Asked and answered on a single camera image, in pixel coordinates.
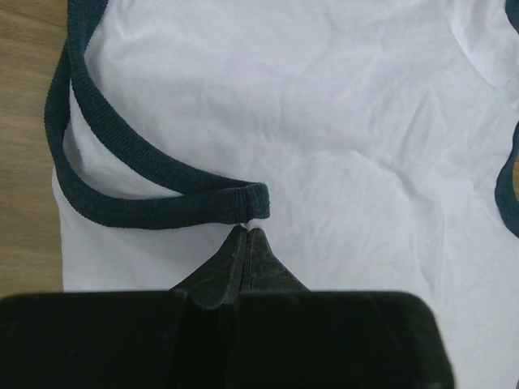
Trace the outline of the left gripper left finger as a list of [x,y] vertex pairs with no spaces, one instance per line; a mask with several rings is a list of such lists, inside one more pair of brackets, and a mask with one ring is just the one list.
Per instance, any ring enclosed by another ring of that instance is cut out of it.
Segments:
[[27,293],[1,301],[4,388],[222,388],[222,306],[247,243],[221,248],[170,290]]

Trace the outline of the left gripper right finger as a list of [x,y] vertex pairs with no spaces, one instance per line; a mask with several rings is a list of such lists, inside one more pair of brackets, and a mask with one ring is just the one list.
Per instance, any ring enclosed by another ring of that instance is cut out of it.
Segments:
[[451,388],[427,304],[403,292],[305,290],[260,229],[247,234],[228,388]]

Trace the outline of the white graphic tank top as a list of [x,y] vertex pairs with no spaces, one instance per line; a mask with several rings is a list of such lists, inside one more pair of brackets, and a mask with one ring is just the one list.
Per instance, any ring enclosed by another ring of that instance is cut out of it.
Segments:
[[71,1],[45,105],[67,291],[167,289],[236,225],[311,289],[435,311],[518,382],[515,1]]

